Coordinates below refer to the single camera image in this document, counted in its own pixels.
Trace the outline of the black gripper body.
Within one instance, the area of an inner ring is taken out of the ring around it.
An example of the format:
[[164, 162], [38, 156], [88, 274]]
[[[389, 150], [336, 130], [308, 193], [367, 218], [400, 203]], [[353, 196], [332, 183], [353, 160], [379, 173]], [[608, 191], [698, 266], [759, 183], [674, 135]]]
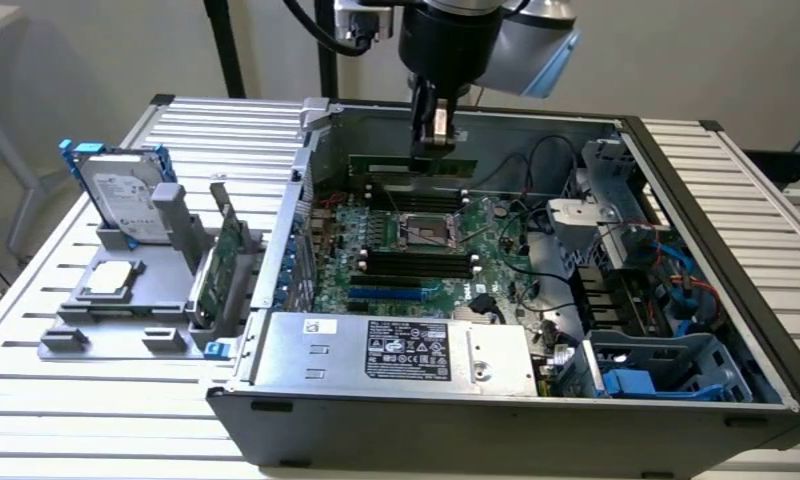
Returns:
[[456, 96], [485, 72], [503, 15], [457, 15], [428, 4], [403, 12], [399, 56], [433, 96]]

